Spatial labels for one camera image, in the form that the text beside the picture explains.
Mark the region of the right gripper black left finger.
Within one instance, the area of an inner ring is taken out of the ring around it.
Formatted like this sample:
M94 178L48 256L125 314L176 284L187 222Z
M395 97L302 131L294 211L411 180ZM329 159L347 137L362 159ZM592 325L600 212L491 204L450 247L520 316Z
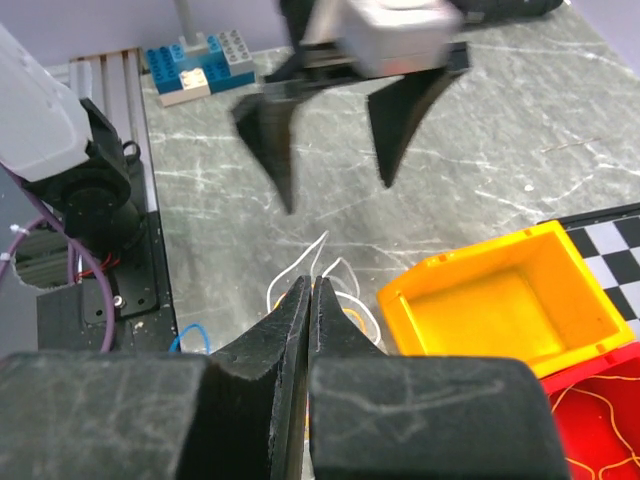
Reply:
M1 363L5 479L297 479L311 280L212 355L21 353Z

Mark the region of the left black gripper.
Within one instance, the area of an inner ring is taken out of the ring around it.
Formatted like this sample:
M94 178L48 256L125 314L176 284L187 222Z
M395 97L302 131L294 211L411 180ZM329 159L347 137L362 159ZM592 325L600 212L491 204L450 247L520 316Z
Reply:
M293 54L261 93L232 109L239 138L295 212L291 121L305 97L351 79L401 79L367 100L377 167L386 188L424 116L468 67L447 68L464 23L451 1L281 1Z

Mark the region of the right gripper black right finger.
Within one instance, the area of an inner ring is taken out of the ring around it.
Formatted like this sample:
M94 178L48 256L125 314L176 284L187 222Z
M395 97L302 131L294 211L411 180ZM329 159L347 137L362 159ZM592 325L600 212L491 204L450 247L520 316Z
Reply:
M513 358L393 356L330 281L310 314L310 454L319 479L566 479L547 396Z

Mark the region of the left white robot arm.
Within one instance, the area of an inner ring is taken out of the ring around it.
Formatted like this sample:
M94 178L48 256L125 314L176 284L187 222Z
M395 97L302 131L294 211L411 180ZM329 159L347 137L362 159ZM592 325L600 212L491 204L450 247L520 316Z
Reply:
M391 187L428 110L470 67L461 30L539 18L557 1L282 1L293 48L232 115L239 138L293 213L291 124L326 90L389 78L366 100L377 168Z

